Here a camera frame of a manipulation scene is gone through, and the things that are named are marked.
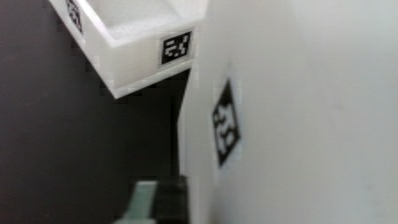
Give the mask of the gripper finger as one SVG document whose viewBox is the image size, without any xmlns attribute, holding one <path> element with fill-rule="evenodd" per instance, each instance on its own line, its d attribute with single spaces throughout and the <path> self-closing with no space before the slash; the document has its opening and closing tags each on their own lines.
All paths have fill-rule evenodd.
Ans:
<svg viewBox="0 0 398 224">
<path fill-rule="evenodd" d="M 128 209 L 114 224 L 157 224 L 151 217 L 157 185 L 155 181 L 137 182 Z"/>
</svg>

